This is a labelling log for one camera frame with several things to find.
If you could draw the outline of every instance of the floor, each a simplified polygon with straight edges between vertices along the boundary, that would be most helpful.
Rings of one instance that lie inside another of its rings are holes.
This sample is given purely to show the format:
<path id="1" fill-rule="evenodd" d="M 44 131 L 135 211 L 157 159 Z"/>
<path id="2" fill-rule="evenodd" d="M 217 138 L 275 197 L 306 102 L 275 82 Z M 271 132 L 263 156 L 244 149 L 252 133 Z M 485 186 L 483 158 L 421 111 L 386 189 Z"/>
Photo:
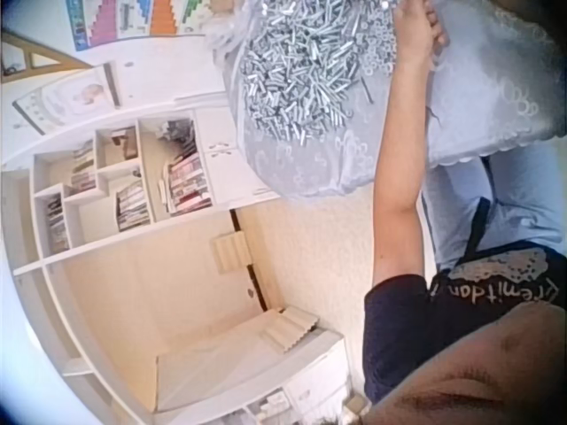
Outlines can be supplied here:
<path id="1" fill-rule="evenodd" d="M 567 189 L 567 140 L 561 158 Z M 318 314 L 323 327 L 344 335 L 353 386 L 362 391 L 363 299 L 372 273 L 372 186 L 348 197 L 303 204 L 278 199 L 246 207 L 238 218 L 268 304 L 295 305 Z M 428 234 L 424 241 L 426 277 L 432 277 Z"/>

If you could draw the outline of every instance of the wooden frame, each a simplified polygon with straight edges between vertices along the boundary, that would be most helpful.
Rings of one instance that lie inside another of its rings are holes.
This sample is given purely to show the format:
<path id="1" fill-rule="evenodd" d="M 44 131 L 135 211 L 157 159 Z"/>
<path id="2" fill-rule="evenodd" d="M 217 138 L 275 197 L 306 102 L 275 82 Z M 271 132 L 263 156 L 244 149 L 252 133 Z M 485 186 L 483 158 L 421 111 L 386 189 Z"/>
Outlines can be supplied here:
<path id="1" fill-rule="evenodd" d="M 42 46 L 35 42 L 30 42 L 21 38 L 11 32 L 2 31 L 2 43 L 10 44 L 14 47 L 22 49 L 24 53 L 24 60 L 26 69 L 13 73 L 11 75 L 4 75 L 4 64 L 2 65 L 2 83 L 21 80 L 29 77 L 36 77 L 37 75 L 44 75 L 47 73 L 58 73 L 59 71 L 71 71 L 74 69 L 90 69 L 91 65 L 82 62 L 77 58 L 66 55 L 65 53 L 58 52 L 48 47 Z M 46 66 L 34 66 L 33 55 L 43 56 L 45 58 L 58 61 L 58 64 Z"/>

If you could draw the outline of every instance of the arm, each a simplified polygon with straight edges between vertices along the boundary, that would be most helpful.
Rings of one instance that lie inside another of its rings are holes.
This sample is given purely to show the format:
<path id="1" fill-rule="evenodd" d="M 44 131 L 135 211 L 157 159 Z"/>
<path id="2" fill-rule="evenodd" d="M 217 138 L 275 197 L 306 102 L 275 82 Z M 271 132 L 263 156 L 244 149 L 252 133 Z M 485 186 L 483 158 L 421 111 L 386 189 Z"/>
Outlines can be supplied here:
<path id="1" fill-rule="evenodd" d="M 416 201 L 425 174 L 425 101 L 433 42 L 447 38 L 431 5 L 406 0 L 394 12 L 398 63 L 374 183 L 375 284 L 400 274 L 423 275 Z"/>

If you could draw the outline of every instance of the cabinet door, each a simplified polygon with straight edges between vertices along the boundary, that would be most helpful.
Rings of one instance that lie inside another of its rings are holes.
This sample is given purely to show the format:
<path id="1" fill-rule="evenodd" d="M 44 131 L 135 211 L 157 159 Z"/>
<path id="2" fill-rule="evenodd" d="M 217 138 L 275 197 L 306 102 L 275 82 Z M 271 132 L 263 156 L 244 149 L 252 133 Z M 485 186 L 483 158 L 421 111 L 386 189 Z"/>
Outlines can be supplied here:
<path id="1" fill-rule="evenodd" d="M 208 152 L 205 159 L 216 204 L 246 198 L 253 204 L 254 197 L 270 191 L 237 149 Z"/>
<path id="2" fill-rule="evenodd" d="M 197 109 L 195 118 L 204 152 L 224 151 L 237 147 L 237 129 L 228 107 Z"/>
<path id="3" fill-rule="evenodd" d="M 293 376 L 284 389 L 299 413 L 306 414 L 348 384 L 349 377 L 345 346 L 340 344 Z"/>

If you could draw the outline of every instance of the drawer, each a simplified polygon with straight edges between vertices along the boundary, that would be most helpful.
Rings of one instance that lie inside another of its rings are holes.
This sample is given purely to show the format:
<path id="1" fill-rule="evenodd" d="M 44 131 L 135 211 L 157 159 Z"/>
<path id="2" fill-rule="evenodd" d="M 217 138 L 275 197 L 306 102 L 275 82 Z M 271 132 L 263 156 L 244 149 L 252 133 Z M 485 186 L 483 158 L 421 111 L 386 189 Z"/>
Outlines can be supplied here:
<path id="1" fill-rule="evenodd" d="M 344 343 L 334 347 L 322 359 L 293 376 L 284 385 L 291 402 L 305 414 L 349 383 L 349 369 Z"/>
<path id="2" fill-rule="evenodd" d="M 202 151 L 215 152 L 237 147 L 237 129 L 227 106 L 195 110 Z"/>

